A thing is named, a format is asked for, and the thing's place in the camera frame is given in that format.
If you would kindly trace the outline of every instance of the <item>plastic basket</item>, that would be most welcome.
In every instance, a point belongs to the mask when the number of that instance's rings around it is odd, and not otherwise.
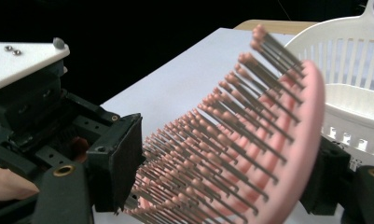
[[[323,136],[352,155],[352,169],[374,165],[374,1],[361,16],[317,23],[285,47],[324,76]]]

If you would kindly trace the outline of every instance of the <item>hairbrush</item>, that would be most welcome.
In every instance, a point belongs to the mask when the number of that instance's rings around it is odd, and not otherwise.
[[[317,156],[324,81],[261,25],[250,46],[195,108],[145,139],[124,213],[144,223],[286,220]]]

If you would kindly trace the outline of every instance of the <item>skin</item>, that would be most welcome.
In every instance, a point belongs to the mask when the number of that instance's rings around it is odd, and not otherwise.
[[[85,139],[76,138],[72,141],[72,150],[76,151],[75,161],[83,162],[89,145]],[[23,200],[39,192],[32,182],[16,175],[8,169],[0,168],[0,201]]]

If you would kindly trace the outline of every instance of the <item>basket handle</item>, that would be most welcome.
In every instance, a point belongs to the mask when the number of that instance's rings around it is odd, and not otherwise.
[[[367,5],[361,17],[362,18],[370,17],[374,19],[374,0],[367,0]]]

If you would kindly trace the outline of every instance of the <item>black background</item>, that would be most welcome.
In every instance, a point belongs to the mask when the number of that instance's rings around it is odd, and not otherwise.
[[[252,19],[324,21],[358,14],[359,2],[0,0],[0,41],[63,39],[71,53],[62,86],[99,105],[220,27]]]

